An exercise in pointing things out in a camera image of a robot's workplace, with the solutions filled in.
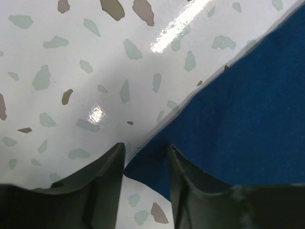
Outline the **dark blue t shirt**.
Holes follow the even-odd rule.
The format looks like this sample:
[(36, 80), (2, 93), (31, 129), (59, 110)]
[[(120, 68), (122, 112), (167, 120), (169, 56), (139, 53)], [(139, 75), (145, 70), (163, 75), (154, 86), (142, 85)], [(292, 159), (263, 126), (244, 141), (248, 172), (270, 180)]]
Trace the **dark blue t shirt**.
[(167, 146), (230, 185), (305, 180), (305, 8), (200, 90), (124, 170), (170, 198)]

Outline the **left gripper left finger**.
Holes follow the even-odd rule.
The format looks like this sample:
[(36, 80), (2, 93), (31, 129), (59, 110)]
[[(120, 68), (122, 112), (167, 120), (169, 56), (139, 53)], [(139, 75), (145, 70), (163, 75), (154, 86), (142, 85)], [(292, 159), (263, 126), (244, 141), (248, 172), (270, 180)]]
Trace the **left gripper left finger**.
[(2, 229), (113, 229), (116, 227), (125, 145), (117, 143), (103, 156), (50, 188), (0, 186)]

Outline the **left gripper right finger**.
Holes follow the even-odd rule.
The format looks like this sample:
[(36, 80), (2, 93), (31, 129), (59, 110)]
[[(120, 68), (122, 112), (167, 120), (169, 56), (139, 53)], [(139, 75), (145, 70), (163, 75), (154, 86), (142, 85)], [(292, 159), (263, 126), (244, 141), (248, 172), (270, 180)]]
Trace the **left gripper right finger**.
[(176, 229), (303, 229), (305, 186), (231, 186), (167, 147)]

